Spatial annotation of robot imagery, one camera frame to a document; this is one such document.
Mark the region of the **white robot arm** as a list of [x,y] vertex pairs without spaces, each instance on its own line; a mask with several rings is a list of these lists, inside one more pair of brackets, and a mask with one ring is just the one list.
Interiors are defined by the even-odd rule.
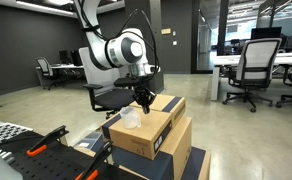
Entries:
[[125,21],[120,31],[113,37],[105,37],[97,19],[100,0],[73,0],[77,17],[89,43],[93,64],[100,70],[110,70],[128,66],[131,79],[122,78],[115,82],[116,86],[131,86],[135,91],[135,102],[142,107],[145,114],[150,112],[150,105],[156,94],[147,87],[147,83],[161,71],[154,34],[149,43],[138,28],[126,28],[134,15],[140,13],[149,30],[150,21],[141,9],[135,9]]

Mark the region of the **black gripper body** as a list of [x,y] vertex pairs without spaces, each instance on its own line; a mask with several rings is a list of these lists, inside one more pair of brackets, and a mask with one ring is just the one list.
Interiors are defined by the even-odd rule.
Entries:
[[133,98],[139,105],[151,105],[154,101],[155,94],[148,87],[136,86],[134,88]]

